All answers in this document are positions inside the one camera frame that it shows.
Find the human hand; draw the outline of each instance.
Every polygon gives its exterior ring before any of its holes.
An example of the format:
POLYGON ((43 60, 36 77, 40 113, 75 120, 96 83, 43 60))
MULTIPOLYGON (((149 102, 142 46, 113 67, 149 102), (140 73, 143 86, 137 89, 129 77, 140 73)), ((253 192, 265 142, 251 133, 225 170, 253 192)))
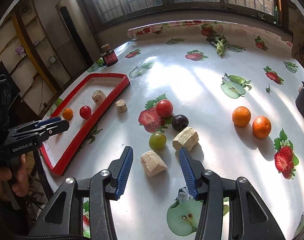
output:
MULTIPOLYGON (((11 178, 12 173, 10 169, 7 167, 0 166, 0 199, 3 201, 10 201, 10 199, 7 196, 4 188, 2 187, 1 182, 7 181, 11 178)), ((15 174, 15 178, 17 182, 12 185, 12 190, 17 196, 24 197, 28 194, 29 191, 27 161, 25 154, 20 156, 20 166, 17 173, 15 174)))

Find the red label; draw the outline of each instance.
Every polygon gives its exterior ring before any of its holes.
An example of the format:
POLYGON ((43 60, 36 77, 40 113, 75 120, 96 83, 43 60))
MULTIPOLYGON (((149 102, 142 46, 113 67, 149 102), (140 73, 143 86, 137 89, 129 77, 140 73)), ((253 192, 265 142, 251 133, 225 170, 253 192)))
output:
POLYGON ((117 60, 117 57, 116 57, 116 55, 115 55, 115 52, 112 52, 111 54, 105 56, 105 57, 104 57, 104 60, 105 60, 105 63, 106 63, 106 64, 110 64, 110 63, 116 61, 116 60, 117 60))

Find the dark glass bottle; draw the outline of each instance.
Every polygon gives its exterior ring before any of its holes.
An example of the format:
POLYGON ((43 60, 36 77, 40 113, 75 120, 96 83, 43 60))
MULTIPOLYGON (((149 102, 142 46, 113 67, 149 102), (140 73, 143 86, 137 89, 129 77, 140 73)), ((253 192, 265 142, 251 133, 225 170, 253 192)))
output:
POLYGON ((116 54, 113 49, 111 49, 109 44, 105 44, 102 47, 103 53, 101 54, 102 59, 107 64, 107 67, 114 65, 116 62, 118 62, 118 59, 116 57, 116 54))

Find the black plum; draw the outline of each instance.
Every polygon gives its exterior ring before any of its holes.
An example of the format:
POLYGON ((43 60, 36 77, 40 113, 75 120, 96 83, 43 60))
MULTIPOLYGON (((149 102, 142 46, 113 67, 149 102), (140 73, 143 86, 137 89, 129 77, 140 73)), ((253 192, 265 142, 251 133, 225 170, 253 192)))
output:
POLYGON ((181 132, 189 124, 188 118, 183 114, 178 114, 172 119, 172 127, 174 130, 181 132))

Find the red ball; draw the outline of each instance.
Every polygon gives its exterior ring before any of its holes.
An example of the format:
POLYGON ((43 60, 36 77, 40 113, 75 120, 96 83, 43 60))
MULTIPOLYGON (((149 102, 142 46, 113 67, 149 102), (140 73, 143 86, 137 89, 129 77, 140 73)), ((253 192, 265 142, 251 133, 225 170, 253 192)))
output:
POLYGON ((172 112, 173 105, 169 100, 163 99, 156 104, 156 113, 160 117, 167 118, 172 114, 172 112))
POLYGON ((91 108, 89 106, 82 106, 80 108, 80 116, 83 118, 83 119, 86 119, 88 120, 91 116, 91 108))

